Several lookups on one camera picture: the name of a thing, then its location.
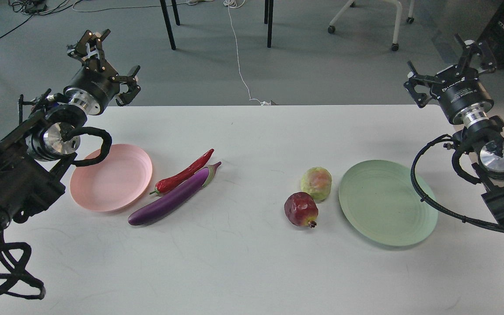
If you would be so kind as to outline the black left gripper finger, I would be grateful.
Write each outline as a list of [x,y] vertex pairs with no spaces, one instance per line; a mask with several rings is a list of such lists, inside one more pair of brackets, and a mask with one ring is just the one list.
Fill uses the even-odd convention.
[[76,44],[67,46],[67,55],[80,61],[89,70],[104,72],[109,68],[109,64],[105,58],[102,42],[109,34],[109,29],[102,32],[86,30]]
[[127,106],[134,100],[134,98],[141,91],[141,87],[138,85],[137,74],[140,71],[140,66],[133,66],[127,75],[119,75],[111,77],[111,82],[118,84],[119,86],[125,86],[127,88],[124,92],[118,92],[115,96],[115,101],[118,106]]

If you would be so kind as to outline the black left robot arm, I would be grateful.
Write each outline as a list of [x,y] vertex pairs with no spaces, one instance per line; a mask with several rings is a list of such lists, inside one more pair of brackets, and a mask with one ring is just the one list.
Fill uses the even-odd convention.
[[106,158],[112,137],[86,126],[88,116],[101,115],[113,99],[125,106],[140,92],[134,66],[120,75],[108,62],[102,44],[110,30],[86,30],[68,46],[67,54],[81,63],[63,92],[46,90],[32,101],[21,95],[18,111],[31,106],[27,119],[0,140],[0,296],[43,299],[44,283],[26,271],[32,248],[25,242],[5,242],[12,222],[48,210],[65,193],[62,177],[69,167],[88,167]]

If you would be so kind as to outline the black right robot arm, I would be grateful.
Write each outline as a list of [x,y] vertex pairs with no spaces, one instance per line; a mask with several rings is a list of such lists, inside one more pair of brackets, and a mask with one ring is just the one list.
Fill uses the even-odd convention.
[[[482,74],[494,73],[497,62],[486,41],[454,38],[462,53],[456,64],[434,75],[420,74],[412,62],[404,88],[419,108],[436,100],[448,122],[462,125],[463,129],[453,135],[444,134],[428,142],[414,158],[410,167],[410,180],[420,201],[440,213],[504,234],[504,121],[500,116],[487,116],[494,100],[480,82]],[[470,184],[482,184],[482,194],[495,222],[479,220],[455,213],[433,200],[416,179],[419,159],[434,145],[443,143],[452,150],[451,165],[454,172]]]

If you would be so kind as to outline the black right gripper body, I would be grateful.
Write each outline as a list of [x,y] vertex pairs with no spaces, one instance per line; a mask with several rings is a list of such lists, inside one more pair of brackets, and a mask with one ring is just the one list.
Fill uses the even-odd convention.
[[466,75],[454,82],[435,85],[435,98],[450,124],[464,124],[464,116],[470,109],[490,111],[494,101],[480,78]]

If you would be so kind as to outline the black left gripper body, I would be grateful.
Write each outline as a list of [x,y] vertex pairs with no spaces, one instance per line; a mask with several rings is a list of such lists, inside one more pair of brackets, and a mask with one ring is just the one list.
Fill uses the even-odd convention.
[[100,115],[120,92],[120,84],[112,80],[116,75],[111,66],[97,66],[95,69],[82,66],[64,88],[64,95],[83,108],[86,114]]

